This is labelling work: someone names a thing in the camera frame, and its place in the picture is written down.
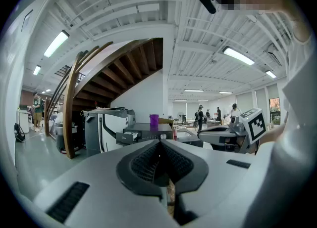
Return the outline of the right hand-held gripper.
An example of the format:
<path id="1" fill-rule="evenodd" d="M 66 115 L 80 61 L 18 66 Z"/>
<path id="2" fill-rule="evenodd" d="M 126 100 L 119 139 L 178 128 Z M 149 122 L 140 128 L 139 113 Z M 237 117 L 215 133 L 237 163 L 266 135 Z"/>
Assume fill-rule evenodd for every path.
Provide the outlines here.
<path id="1" fill-rule="evenodd" d="M 247 135 L 250 147 L 247 153 L 257 153 L 259 139 L 266 134 L 262 109 L 252 108 L 239 117 L 233 117 L 229 126 L 212 126 L 198 132 L 201 141 L 213 145 L 236 144 L 237 137 Z"/>

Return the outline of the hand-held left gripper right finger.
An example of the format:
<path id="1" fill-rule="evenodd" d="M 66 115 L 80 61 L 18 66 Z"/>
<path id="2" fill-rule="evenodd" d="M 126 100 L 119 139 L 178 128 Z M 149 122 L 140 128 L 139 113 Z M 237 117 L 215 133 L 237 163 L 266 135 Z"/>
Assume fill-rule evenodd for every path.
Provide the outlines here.
<path id="1" fill-rule="evenodd" d="M 176 179 L 174 216 L 162 215 L 160 228 L 245 228 L 268 170 L 273 143 L 256 155 L 204 149 L 162 140 Z"/>

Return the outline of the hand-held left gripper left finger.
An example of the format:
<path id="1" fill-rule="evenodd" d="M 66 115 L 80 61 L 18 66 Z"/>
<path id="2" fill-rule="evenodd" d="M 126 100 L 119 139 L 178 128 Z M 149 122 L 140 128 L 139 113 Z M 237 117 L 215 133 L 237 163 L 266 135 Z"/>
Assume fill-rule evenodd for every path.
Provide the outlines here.
<path id="1" fill-rule="evenodd" d="M 116 165 L 125 155 L 148 144 L 86 158 L 52 181 L 33 203 L 47 212 L 74 183 L 83 182 L 89 187 L 64 222 L 69 228 L 177 228 L 158 197 L 135 195 L 116 174 Z"/>

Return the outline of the person's right forearm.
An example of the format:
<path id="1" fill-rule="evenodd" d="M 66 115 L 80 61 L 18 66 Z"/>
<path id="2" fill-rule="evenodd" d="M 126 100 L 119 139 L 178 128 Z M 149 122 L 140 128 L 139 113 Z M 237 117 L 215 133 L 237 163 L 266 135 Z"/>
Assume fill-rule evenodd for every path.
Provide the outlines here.
<path id="1" fill-rule="evenodd" d="M 277 128 L 273 128 L 270 131 L 268 131 L 262 138 L 259 140 L 259 145 L 262 145 L 267 142 L 277 141 L 280 136 L 282 136 L 284 129 L 286 127 L 286 123 L 288 120 L 288 112 L 286 113 L 286 116 L 284 118 L 284 122 L 280 124 Z"/>

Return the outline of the person's right hand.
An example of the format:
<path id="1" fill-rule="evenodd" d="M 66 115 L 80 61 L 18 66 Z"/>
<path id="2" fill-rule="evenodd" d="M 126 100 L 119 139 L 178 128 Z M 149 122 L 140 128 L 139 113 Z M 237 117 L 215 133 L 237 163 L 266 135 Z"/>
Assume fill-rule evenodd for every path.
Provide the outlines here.
<path id="1" fill-rule="evenodd" d="M 239 153 L 247 153 L 250 147 L 249 137 L 247 135 L 237 137 L 237 144 L 240 147 L 238 151 Z"/>

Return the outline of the white and grey office printer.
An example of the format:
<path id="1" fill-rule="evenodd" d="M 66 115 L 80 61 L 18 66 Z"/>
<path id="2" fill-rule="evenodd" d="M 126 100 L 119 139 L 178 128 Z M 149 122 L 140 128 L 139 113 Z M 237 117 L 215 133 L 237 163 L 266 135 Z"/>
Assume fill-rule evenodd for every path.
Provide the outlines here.
<path id="1" fill-rule="evenodd" d="M 85 118 L 85 144 L 89 156 L 121 148 L 116 135 L 133 125 L 134 110 L 124 107 L 96 108 L 83 112 Z"/>

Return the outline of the brown cardboard box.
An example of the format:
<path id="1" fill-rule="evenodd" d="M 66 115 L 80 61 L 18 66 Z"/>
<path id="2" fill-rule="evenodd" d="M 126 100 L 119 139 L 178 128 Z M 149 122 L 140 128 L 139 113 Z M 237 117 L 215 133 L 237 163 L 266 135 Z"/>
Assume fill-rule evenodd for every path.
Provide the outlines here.
<path id="1" fill-rule="evenodd" d="M 174 121 L 171 119 L 159 118 L 158 131 L 164 134 L 173 134 L 173 123 Z"/>

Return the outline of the glass door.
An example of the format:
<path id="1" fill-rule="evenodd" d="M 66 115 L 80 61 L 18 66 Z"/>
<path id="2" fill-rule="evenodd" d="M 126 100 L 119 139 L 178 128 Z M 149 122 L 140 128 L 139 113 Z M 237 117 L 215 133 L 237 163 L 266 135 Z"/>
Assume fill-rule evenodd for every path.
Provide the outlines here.
<path id="1" fill-rule="evenodd" d="M 269 99 L 269 115 L 270 122 L 274 125 L 280 125 L 281 122 L 281 108 L 280 108 L 280 99 L 272 98 Z"/>

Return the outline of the large black tray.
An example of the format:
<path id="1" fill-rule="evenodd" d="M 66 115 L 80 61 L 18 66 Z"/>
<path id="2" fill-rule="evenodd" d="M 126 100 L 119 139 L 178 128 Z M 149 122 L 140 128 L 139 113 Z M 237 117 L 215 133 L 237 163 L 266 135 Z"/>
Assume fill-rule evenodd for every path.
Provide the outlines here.
<path id="1" fill-rule="evenodd" d="M 124 140 L 123 133 L 124 132 L 138 132 L 139 133 L 139 139 L 138 141 L 134 142 L 127 142 Z M 151 131 L 150 124 L 149 123 L 135 123 L 132 126 L 126 127 L 123 129 L 122 133 L 116 133 L 116 143 L 122 146 L 132 145 L 135 143 L 147 141 L 147 140 L 153 140 L 153 139 L 173 139 L 173 134 L 169 133 L 161 133 L 158 130 L 157 131 Z"/>

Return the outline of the purple plastic bucket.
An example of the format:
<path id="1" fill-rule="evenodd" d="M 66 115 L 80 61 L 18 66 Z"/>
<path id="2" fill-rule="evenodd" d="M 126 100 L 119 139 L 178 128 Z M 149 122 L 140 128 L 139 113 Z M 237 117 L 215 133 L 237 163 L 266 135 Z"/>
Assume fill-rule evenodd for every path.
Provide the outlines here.
<path id="1" fill-rule="evenodd" d="M 157 131 L 159 129 L 159 115 L 158 114 L 150 114 L 150 129 L 151 131 Z"/>

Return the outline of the person's white shirt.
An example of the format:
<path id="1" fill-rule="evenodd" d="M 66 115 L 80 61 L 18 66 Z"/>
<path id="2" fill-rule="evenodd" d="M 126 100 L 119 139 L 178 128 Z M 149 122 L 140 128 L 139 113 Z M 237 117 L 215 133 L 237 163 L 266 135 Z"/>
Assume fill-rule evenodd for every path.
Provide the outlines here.
<path id="1" fill-rule="evenodd" d="M 295 39 L 287 59 L 288 119 L 243 228 L 317 226 L 317 38 Z"/>

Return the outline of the black backpack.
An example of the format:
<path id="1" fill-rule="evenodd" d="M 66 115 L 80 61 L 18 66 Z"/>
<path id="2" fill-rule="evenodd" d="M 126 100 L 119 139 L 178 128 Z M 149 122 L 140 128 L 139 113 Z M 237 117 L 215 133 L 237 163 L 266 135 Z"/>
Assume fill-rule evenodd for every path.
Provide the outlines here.
<path id="1" fill-rule="evenodd" d="M 14 135 L 15 135 L 15 139 L 18 142 L 25 141 L 25 133 L 23 132 L 21 126 L 17 123 L 14 124 Z"/>

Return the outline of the low white cabinet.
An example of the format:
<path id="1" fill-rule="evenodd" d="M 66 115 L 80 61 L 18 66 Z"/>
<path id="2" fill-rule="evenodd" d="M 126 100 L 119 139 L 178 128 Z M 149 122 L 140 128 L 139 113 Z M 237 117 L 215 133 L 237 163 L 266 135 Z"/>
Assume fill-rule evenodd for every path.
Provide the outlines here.
<path id="1" fill-rule="evenodd" d="M 26 110 L 17 110 L 18 124 L 22 128 L 22 131 L 27 134 L 29 133 L 29 120 L 28 112 Z"/>

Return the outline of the curved wooden staircase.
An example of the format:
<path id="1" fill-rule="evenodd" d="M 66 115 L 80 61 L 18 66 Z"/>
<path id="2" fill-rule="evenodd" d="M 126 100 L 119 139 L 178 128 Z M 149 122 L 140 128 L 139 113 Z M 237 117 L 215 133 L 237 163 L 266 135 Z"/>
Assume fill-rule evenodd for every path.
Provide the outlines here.
<path id="1" fill-rule="evenodd" d="M 52 98 L 45 103 L 45 120 L 48 121 L 61 97 L 64 97 L 62 122 L 56 123 L 56 143 L 69 158 L 85 144 L 84 111 L 96 108 L 124 107 L 134 110 L 134 105 L 115 105 L 117 98 L 125 98 L 147 77 L 163 67 L 163 39 L 151 38 L 131 41 L 103 58 L 82 80 L 78 80 L 83 67 L 110 48 L 111 43 L 96 46 L 78 53 L 74 65 L 58 84 Z"/>

